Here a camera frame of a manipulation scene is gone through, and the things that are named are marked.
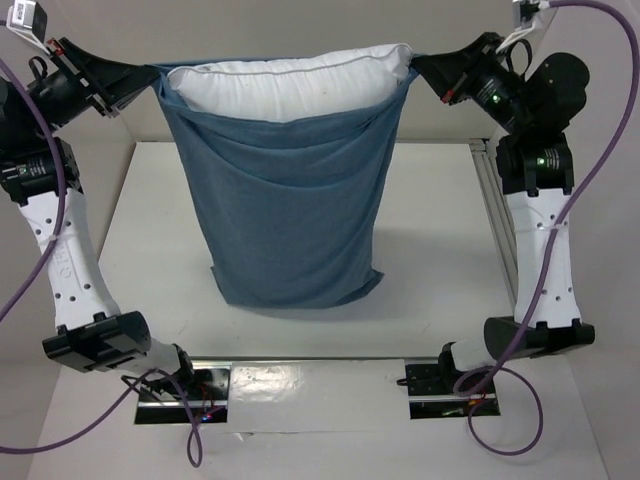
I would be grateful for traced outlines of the white pillow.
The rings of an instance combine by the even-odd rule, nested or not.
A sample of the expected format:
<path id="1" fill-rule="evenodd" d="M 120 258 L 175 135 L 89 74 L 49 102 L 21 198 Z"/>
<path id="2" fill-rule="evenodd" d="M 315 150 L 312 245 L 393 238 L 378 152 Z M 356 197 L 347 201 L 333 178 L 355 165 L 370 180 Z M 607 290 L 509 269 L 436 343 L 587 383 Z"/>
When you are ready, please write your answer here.
<path id="1" fill-rule="evenodd" d="M 408 45 L 386 44 L 310 58 L 180 66 L 168 82 L 195 111 L 286 123 L 383 102 L 408 76 L 412 57 Z"/>

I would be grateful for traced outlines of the blue pillowcase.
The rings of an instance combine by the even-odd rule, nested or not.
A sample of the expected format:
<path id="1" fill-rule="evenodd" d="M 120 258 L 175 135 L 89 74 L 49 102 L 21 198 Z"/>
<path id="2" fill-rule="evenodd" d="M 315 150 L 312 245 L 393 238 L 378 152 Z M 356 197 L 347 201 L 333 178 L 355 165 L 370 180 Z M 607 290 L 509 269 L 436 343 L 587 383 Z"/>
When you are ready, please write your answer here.
<path id="1" fill-rule="evenodd" d="M 191 109 L 161 64 L 154 91 L 188 182 L 225 301 L 325 309 L 381 281 L 373 229 L 415 72 L 369 108 L 286 123 Z"/>

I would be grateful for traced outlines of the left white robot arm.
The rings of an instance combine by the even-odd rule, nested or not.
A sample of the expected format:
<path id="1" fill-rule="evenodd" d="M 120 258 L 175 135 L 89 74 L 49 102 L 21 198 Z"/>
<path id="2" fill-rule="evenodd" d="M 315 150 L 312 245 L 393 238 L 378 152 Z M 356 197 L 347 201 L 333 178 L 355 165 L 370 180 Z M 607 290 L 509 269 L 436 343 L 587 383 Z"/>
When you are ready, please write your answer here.
<path id="1" fill-rule="evenodd" d="M 55 306 L 46 356 L 88 373 L 116 370 L 140 376 L 176 399 L 196 390 L 187 353 L 152 337 L 144 316 L 124 313 L 102 277 L 90 239 L 86 198 L 71 146 L 55 131 L 93 108 L 115 117 L 158 77 L 136 66 L 92 55 L 66 38 L 50 39 L 35 56 L 27 87 L 1 82 L 1 187 L 28 222 L 41 250 Z"/>

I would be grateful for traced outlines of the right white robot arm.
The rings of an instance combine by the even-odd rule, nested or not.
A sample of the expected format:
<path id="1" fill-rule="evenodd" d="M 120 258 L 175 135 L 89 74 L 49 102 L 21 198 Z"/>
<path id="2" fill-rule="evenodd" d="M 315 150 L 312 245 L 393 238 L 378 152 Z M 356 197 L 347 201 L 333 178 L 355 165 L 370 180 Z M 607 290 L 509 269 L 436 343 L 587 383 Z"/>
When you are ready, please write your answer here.
<path id="1" fill-rule="evenodd" d="M 501 358 L 566 353 L 596 337 L 575 299 L 563 210 L 575 186 L 564 131 L 586 104 L 590 72 L 578 57 L 561 52 L 530 76 L 518 74 L 501 42 L 484 33 L 461 50 L 411 62 L 443 103 L 471 100 L 507 133 L 496 148 L 496 165 L 516 240 L 516 305 L 510 316 L 487 319 L 479 336 L 443 347 L 436 379 L 448 392 L 460 391 L 471 372 Z"/>

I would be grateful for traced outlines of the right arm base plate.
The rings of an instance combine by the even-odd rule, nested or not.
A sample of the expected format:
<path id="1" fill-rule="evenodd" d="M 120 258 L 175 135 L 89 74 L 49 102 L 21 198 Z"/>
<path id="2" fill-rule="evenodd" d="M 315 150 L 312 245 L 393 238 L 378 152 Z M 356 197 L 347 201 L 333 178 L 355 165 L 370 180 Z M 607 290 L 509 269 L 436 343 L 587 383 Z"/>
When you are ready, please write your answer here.
<path id="1" fill-rule="evenodd" d="M 500 407 L 493 383 L 480 394 L 456 396 L 441 377 L 434 362 L 409 362 L 404 376 L 395 381 L 406 390 L 411 420 L 432 420 L 467 417 L 473 408 L 477 416 L 500 416 Z"/>

